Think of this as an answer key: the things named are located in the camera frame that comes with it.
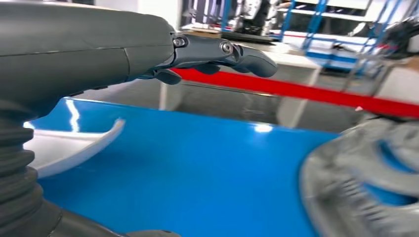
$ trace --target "robotic hand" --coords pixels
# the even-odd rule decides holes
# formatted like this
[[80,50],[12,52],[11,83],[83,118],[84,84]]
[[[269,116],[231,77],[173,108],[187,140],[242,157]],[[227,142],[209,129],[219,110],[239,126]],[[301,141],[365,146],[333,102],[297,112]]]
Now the robotic hand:
[[276,64],[253,48],[174,33],[162,18],[50,1],[0,0],[0,237],[154,237],[117,234],[42,198],[33,137],[23,122],[64,96],[136,78],[177,83],[170,68],[218,66],[269,77]]

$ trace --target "white wall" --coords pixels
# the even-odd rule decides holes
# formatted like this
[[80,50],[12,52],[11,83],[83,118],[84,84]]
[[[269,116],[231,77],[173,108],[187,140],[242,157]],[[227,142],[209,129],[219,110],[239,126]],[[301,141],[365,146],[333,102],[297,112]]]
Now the white wall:
[[160,16],[177,29],[180,24],[182,0],[96,0],[96,5]]
[[[367,10],[367,14],[365,18],[371,21],[375,21],[378,18],[379,13],[381,12],[382,7],[384,6],[386,0],[373,0],[371,3],[370,8]],[[382,20],[380,22],[384,22],[389,17],[392,9],[394,8],[397,0],[391,0],[389,6],[387,7],[387,11],[382,16]],[[396,9],[396,12],[393,15],[393,18],[391,19],[390,23],[394,23],[396,21],[400,21],[403,19],[406,11],[409,9],[409,7],[412,4],[412,0],[402,0],[399,7]]]
[[96,0],[95,5],[122,11],[138,10],[138,0]]
[[137,12],[163,17],[178,29],[181,9],[182,0],[138,0]]

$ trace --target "blue tabletop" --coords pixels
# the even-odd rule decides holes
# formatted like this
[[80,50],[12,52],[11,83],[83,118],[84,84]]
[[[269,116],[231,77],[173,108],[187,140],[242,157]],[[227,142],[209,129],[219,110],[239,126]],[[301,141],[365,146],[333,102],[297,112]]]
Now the blue tabletop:
[[104,151],[40,180],[48,200],[118,232],[316,236],[298,172],[336,135],[77,100],[61,101],[33,125],[103,132],[118,118],[126,127]]

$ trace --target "blue metal shelf frame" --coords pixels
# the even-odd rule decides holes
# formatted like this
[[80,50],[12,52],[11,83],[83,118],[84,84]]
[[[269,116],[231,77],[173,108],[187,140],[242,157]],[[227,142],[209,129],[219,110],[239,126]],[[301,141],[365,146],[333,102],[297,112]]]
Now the blue metal shelf frame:
[[[364,43],[354,43],[354,42],[342,41],[342,40],[337,40],[337,39],[328,39],[328,38],[315,37],[316,32],[313,32],[313,29],[314,28],[313,28],[312,23],[313,24],[314,23],[320,24],[321,14],[324,12],[324,10],[322,10],[322,7],[326,7],[326,6],[323,6],[323,4],[325,3],[325,1],[324,0],[319,0],[319,3],[317,4],[316,12],[313,15],[313,17],[312,17],[312,19],[310,21],[310,25],[309,25],[309,27],[307,29],[307,38],[304,41],[304,44],[302,46],[302,49],[306,52],[306,55],[307,56],[317,57],[318,56],[317,54],[310,54],[308,52],[308,50],[310,49],[311,42],[313,40],[321,40],[321,41],[329,41],[329,42],[336,42],[336,43],[344,43],[344,44],[349,44],[349,45],[361,45],[362,46],[361,52],[364,52],[365,49],[367,47],[369,47],[368,53],[372,53],[373,50],[379,45],[380,41],[382,40],[382,37],[384,36],[384,30],[386,29],[386,27],[388,26],[389,22],[393,18],[394,14],[395,14],[395,12],[396,12],[396,10],[399,7],[399,5],[400,5],[401,2],[402,2],[402,0],[397,0],[397,2],[395,3],[394,7],[392,8],[392,10],[391,10],[388,18],[383,23],[383,25],[381,27],[381,30],[380,30],[380,32],[378,34],[378,36],[376,36],[375,35],[376,34],[376,29],[378,28],[379,22],[382,20],[383,15],[386,12],[386,10],[388,9],[389,3],[390,3],[390,0],[386,0],[386,2],[384,3],[383,8],[381,9],[381,11],[380,11],[380,13],[379,13],[379,15],[377,17],[377,20],[376,20],[373,28],[370,30],[370,32],[368,34],[368,39]],[[418,12],[418,11],[419,11],[419,0],[418,0],[417,4],[415,6],[414,12]],[[371,44],[370,43],[370,40],[373,39],[374,37],[377,37],[376,38],[376,41]],[[332,56],[332,58],[339,59],[339,60],[343,58],[343,57],[337,57],[335,55],[331,55],[331,56]],[[352,60],[350,60],[349,58],[345,59],[346,62],[353,61],[353,60],[356,61],[356,59],[352,59]]]
[[[387,17],[386,21],[383,23],[383,25],[381,27],[381,31],[378,34],[378,36],[376,38],[376,41],[374,42],[373,46],[371,46],[369,48],[369,50],[367,51],[367,54],[372,54],[374,49],[376,49],[377,46],[381,43],[382,38],[384,37],[385,29],[390,24],[391,19],[393,19],[393,16],[396,13],[397,8],[400,6],[402,1],[403,0],[397,0],[397,2],[394,4],[394,7],[391,9],[391,12],[390,12],[389,16]],[[375,28],[378,25],[378,21],[381,20],[382,15],[384,15],[385,11],[387,10],[389,2],[390,2],[390,0],[385,1],[385,4],[384,4],[383,8],[381,9],[380,15],[378,16],[378,19],[377,19],[376,23],[374,24],[374,27],[371,29],[370,34],[375,34]],[[364,46],[362,48],[361,53],[364,52],[365,48],[366,48],[366,46]],[[365,70],[367,64],[368,64],[368,60],[365,60],[362,64],[360,70],[358,71],[358,74],[362,75],[364,73],[364,70]],[[379,67],[377,69],[377,71],[374,73],[373,78],[375,78],[380,73],[381,70],[382,70],[382,67]]]
[[295,0],[291,0],[291,6],[288,7],[287,16],[285,17],[285,21],[281,26],[281,31],[279,36],[276,38],[279,39],[280,42],[284,39],[285,32],[290,28],[291,16],[293,14],[293,9],[295,7]]
[[231,0],[225,0],[224,2],[224,9],[223,9],[223,16],[221,18],[221,31],[228,31],[226,28],[228,26],[228,13],[231,7]]
[[302,45],[302,49],[306,52],[310,48],[311,42],[319,29],[320,23],[322,22],[322,14],[325,12],[328,2],[329,0],[319,0],[319,3],[316,5],[316,11],[308,24],[307,36]]

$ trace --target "red bar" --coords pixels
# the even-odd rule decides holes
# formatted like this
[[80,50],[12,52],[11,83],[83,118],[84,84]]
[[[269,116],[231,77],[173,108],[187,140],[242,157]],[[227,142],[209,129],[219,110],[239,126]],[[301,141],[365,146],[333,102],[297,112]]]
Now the red bar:
[[271,95],[296,97],[354,108],[361,107],[366,111],[380,114],[419,118],[419,106],[415,104],[378,99],[352,93],[342,93],[318,87],[310,87],[241,74],[219,72],[215,75],[206,75],[193,69],[175,69],[174,71],[181,75],[184,80],[189,81]]

